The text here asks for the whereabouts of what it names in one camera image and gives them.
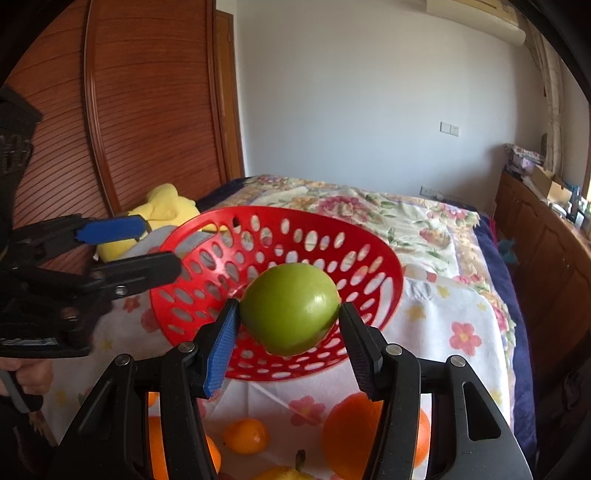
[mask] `wooden cabinet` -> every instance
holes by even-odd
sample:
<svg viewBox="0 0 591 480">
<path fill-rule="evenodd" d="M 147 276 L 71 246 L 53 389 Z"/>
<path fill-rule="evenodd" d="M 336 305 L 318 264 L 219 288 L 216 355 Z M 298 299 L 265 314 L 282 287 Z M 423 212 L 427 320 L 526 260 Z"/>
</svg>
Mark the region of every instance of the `wooden cabinet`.
<svg viewBox="0 0 591 480">
<path fill-rule="evenodd" d="M 534 379 L 552 383 L 573 366 L 591 338 L 589 241 L 509 174 L 502 175 L 496 201 L 497 226 L 515 241 L 515 291 Z"/>
</svg>

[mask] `air conditioner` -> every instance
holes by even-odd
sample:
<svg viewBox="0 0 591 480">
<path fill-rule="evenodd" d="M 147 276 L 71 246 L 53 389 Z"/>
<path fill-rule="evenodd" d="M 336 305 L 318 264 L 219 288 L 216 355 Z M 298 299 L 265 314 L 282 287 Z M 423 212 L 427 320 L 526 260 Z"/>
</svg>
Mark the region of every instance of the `air conditioner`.
<svg viewBox="0 0 591 480">
<path fill-rule="evenodd" d="M 427 0 L 427 13 L 447 18 L 494 35 L 513 45 L 523 45 L 515 9 L 500 0 Z"/>
</svg>

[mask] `bed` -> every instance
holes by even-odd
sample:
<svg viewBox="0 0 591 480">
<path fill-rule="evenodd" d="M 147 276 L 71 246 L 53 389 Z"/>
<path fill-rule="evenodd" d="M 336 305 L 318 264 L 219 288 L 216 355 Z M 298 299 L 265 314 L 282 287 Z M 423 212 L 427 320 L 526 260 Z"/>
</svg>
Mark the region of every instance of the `bed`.
<svg viewBox="0 0 591 480">
<path fill-rule="evenodd" d="M 487 218 L 430 200 L 276 176 L 231 182 L 200 199 L 198 205 L 202 210 L 269 205 L 316 212 L 360 225 L 390 244 L 403 265 L 405 294 L 384 335 L 418 356 L 444 360 L 460 353 L 469 358 L 514 428 L 524 454 L 532 457 L 536 439 L 527 338 Z M 138 243 L 129 255 L 143 254 L 161 244 L 170 233 L 161 230 Z M 58 439 L 115 355 L 129 352 L 140 359 L 170 348 L 147 294 L 116 302 L 99 323 L 94 343 L 95 350 L 88 358 L 56 361 L 55 380 L 43 413 Z M 291 424 L 286 428 L 293 429 L 289 437 L 318 451 L 318 435 L 313 429 L 321 427 L 336 403 L 326 394 L 327 381 L 339 384 L 341 393 L 336 401 L 356 389 L 350 367 L 342 362 L 302 379 L 263 386 L 227 380 L 221 394 L 211 401 L 198 401 L 198 406 L 206 431 L 215 439 L 221 437 L 228 418 L 256 416 L 254 406 L 259 406 L 259 414 L 267 415 L 279 405 L 270 424 L 279 424 L 280 412 L 287 409 Z M 422 406 L 430 412 L 428 398 L 423 398 Z M 158 414 L 157 409 L 158 404 L 152 413 Z M 223 471 L 242 480 L 237 472 L 255 475 L 265 465 L 289 463 L 285 458 L 290 454 L 282 455 L 283 451 L 269 452 L 260 462 L 247 462 L 246 468 L 243 459 L 223 455 Z M 319 457 L 310 455 L 309 461 L 317 478 L 336 480 Z M 235 462 L 241 462 L 240 469 L 234 468 Z M 425 468 L 415 470 L 414 477 L 424 478 Z"/>
</svg>

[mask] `blue blanket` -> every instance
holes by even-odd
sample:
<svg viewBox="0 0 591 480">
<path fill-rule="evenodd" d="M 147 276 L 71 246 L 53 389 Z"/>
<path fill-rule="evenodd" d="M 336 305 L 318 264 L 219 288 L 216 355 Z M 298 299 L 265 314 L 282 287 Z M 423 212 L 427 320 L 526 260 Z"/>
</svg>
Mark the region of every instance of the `blue blanket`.
<svg viewBox="0 0 591 480">
<path fill-rule="evenodd" d="M 493 241 L 490 220 L 482 216 L 480 225 L 474 228 L 478 244 L 486 260 L 492 283 L 509 308 L 509 315 L 517 324 L 515 340 L 517 345 L 513 355 L 513 370 L 515 371 L 515 438 L 521 446 L 525 457 L 530 461 L 535 456 L 537 435 L 535 432 L 534 386 L 531 375 L 530 350 L 527 342 L 525 323 L 509 271 L 501 258 Z"/>
</svg>

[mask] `pear stem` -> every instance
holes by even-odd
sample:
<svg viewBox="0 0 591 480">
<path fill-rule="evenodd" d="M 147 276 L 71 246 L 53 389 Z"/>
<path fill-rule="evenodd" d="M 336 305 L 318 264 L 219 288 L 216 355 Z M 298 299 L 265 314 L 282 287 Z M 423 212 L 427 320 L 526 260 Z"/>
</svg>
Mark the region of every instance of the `pear stem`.
<svg viewBox="0 0 591 480">
<path fill-rule="evenodd" d="M 295 454 L 295 469 L 301 473 L 306 464 L 306 451 L 305 450 L 298 450 Z"/>
</svg>

